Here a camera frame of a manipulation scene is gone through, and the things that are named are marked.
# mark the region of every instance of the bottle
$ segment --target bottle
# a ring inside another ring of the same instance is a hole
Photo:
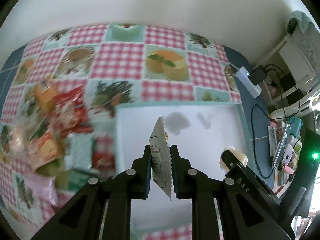
[[[290,135],[288,137],[288,143],[292,146],[294,149],[295,153],[299,153],[301,148],[302,148],[302,142],[301,140],[295,138],[293,135]]]

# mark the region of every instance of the serrated edge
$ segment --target serrated edge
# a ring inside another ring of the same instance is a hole
[[[167,140],[165,139],[165,131],[164,131],[164,116],[161,116],[161,128],[163,130],[163,140],[165,141],[167,147],[166,147],[166,150],[167,150],[167,154],[169,156],[169,161],[170,161],[170,164],[168,165],[168,170],[169,170],[169,174],[168,174],[168,178],[170,178],[170,201],[172,201],[172,158],[171,158],[171,153],[170,153],[170,148],[169,148],[169,145],[168,145],[168,142]]]

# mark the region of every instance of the orange package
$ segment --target orange package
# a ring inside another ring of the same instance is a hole
[[[55,128],[59,127],[62,137],[66,137],[71,132],[89,133],[93,131],[84,107],[83,96],[84,89],[83,86],[80,86],[52,99],[55,104]]]
[[[28,160],[34,171],[63,155],[63,150],[55,139],[52,129],[48,128],[46,119],[43,119],[28,146]]]
[[[58,95],[58,90],[49,80],[43,79],[35,85],[34,93],[42,111],[51,111],[54,108],[52,98]]]

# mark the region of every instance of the white power strip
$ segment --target white power strip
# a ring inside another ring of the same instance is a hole
[[[261,88],[259,85],[254,85],[249,79],[250,73],[245,69],[245,67],[241,67],[235,74],[235,76],[241,81],[242,84],[247,88],[253,98],[256,98],[261,93]]]

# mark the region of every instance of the snack bag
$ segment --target snack bag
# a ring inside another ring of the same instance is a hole
[[[48,128],[47,120],[43,119],[28,145],[28,159],[32,169],[35,171],[39,167],[60,158],[62,152],[52,129]]]
[[[54,187],[54,177],[43,177],[35,173],[24,175],[24,182],[33,194],[39,198],[47,200],[53,206],[58,205],[58,195]]]
[[[24,126],[27,140],[35,133],[43,118],[44,115],[35,95],[35,89],[29,87],[21,101],[21,108],[16,119],[17,124]]]
[[[52,98],[58,95],[58,89],[47,78],[35,85],[34,93],[43,112],[49,112],[54,108]]]
[[[9,145],[9,127],[3,125],[0,128],[0,161],[4,163],[10,163],[9,158],[10,154],[10,145]]]
[[[88,171],[92,167],[92,144],[92,133],[70,133],[65,139],[65,169]]]
[[[19,158],[27,155],[26,131],[23,126],[18,124],[11,126],[9,140],[12,157]]]
[[[94,152],[92,156],[92,167],[98,170],[114,171],[115,157],[113,154]]]
[[[171,200],[171,154],[164,132],[163,116],[159,117],[149,139],[153,181]]]
[[[83,86],[80,86],[52,99],[55,104],[55,122],[60,127],[63,138],[71,132],[89,133],[93,131],[84,107],[83,96]]]

